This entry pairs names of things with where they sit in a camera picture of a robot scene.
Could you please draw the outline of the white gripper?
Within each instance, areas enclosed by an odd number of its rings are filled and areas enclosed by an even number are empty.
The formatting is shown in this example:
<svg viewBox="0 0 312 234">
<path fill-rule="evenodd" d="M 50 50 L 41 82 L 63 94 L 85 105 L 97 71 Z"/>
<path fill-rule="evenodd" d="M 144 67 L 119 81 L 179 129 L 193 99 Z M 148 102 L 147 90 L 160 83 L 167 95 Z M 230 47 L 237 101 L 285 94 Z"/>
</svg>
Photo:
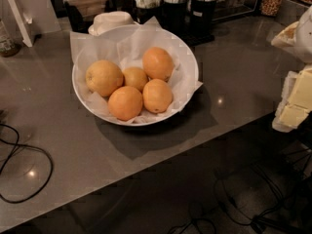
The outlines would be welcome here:
<svg viewBox="0 0 312 234">
<path fill-rule="evenodd" d="M 271 45 L 296 55 L 304 63 L 312 63 L 312 6 L 298 22 L 278 33 L 271 40 Z M 297 129 L 312 112 L 312 65 L 306 65 L 298 73 L 288 73 L 281 98 L 272 127 L 288 133 Z"/>
</svg>

